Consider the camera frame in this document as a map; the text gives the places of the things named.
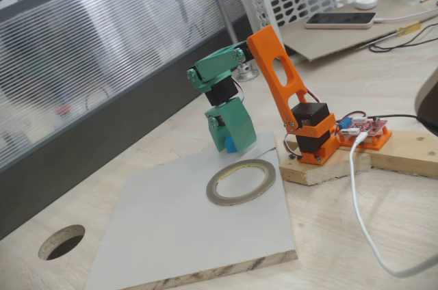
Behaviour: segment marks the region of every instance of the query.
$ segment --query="circuit board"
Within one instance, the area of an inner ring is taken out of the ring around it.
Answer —
[[[351,128],[359,128],[360,131],[367,131],[368,136],[376,136],[381,131],[382,128],[386,125],[388,121],[387,120],[366,120],[366,121],[354,121],[349,126],[349,129]]]

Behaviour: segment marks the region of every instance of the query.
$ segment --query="cardboard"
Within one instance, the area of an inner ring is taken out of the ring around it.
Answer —
[[[375,8],[364,12],[376,12],[379,18],[394,18],[424,11],[419,5],[392,0],[378,0]],[[344,6],[333,12],[360,12],[351,5]],[[369,29],[305,29],[307,18],[295,23],[280,27],[283,43],[294,51],[304,55],[308,60],[315,60],[325,55],[369,42],[390,34],[400,27],[404,27],[414,21],[429,18],[433,14],[425,14],[421,17],[410,18],[392,23],[376,23]]]

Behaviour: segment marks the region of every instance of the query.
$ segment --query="gray partition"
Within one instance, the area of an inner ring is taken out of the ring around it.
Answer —
[[[240,0],[225,2],[245,39]],[[0,11],[0,238],[196,97],[185,71],[228,44],[214,0]]]

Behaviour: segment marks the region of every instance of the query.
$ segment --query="screen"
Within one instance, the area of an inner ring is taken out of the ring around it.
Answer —
[[[363,25],[369,23],[375,15],[376,13],[317,13],[314,14],[306,23],[311,25]]]

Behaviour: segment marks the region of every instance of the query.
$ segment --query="desk surface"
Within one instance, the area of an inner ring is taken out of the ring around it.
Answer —
[[[438,29],[429,36],[438,36]],[[437,51],[438,42],[431,42],[382,54],[338,53],[302,63],[298,71],[337,116],[356,109],[412,114],[417,91],[438,66]],[[242,87],[256,131],[274,131],[286,158],[283,123],[263,76]],[[208,109],[199,97],[0,241],[0,289],[83,289],[127,177],[211,145]],[[426,132],[410,118],[392,118],[389,127]],[[438,267],[404,280],[381,269],[357,224],[349,182],[285,183],[298,260],[178,289],[436,289]],[[438,251],[437,180],[373,170],[358,175],[357,183],[363,219],[392,267],[406,268]],[[58,259],[39,259],[42,243],[72,224],[86,229],[81,243]]]

